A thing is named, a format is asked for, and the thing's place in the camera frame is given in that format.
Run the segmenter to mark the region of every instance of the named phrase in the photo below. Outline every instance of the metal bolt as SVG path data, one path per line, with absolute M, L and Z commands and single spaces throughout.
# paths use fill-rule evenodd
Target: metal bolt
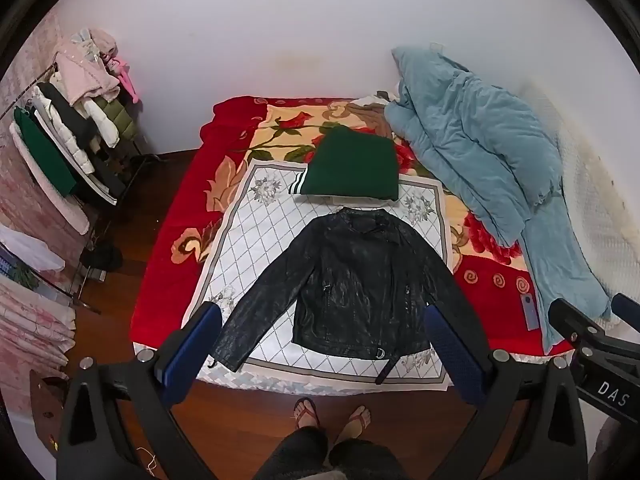
M 91 368 L 94 365 L 94 360 L 90 357 L 85 357 L 80 361 L 80 367 L 82 370 L 87 370 L 87 368 Z
M 556 365 L 556 368 L 566 368 L 566 360 L 564 357 L 560 357 L 560 356 L 556 356 L 554 357 L 554 364 Z
M 151 361 L 151 359 L 154 358 L 154 351 L 151 348 L 142 349 L 140 352 L 138 352 L 136 358 L 141 363 L 146 363 L 147 361 Z
M 509 352 L 506 350 L 494 350 L 494 359 L 498 362 L 505 363 L 509 360 Z

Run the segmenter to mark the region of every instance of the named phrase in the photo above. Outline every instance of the black leather jacket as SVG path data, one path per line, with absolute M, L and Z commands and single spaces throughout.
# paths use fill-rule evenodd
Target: black leather jacket
M 389 359 L 430 347 L 427 304 L 468 305 L 436 251 L 383 209 L 343 208 L 309 222 L 258 277 L 211 352 L 236 371 L 271 325 L 298 300 L 293 339 L 322 354 Z

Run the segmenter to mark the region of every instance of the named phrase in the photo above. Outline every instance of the person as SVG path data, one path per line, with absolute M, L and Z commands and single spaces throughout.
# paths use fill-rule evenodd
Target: person
M 360 439 L 371 422 L 365 406 L 349 417 L 334 446 L 328 451 L 328 439 L 311 399 L 296 403 L 293 416 L 296 431 L 286 436 L 254 475 L 254 480 L 408 480 L 391 451 Z

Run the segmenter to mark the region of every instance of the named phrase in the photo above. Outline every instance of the foot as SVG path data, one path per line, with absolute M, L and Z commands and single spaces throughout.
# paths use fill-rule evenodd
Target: foot
M 371 412 L 364 406 L 360 406 L 351 414 L 347 424 L 345 424 L 340 435 L 338 435 L 338 438 L 335 440 L 335 443 L 339 444 L 348 438 L 358 438 L 370 422 Z
M 316 407 L 309 399 L 300 399 L 296 402 L 296 407 L 293 408 L 293 416 L 296 419 L 297 428 L 306 428 L 307 426 L 312 428 L 320 427 Z

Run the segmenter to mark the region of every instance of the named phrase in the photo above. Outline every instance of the blue comforter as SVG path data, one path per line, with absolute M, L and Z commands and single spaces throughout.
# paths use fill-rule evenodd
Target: blue comforter
M 400 101 L 385 108 L 387 121 L 500 245 L 520 242 L 545 353 L 562 341 L 548 323 L 556 298 L 592 319 L 609 315 L 571 228 L 558 149 L 530 108 L 440 54 L 401 47 L 393 56 L 402 80 Z

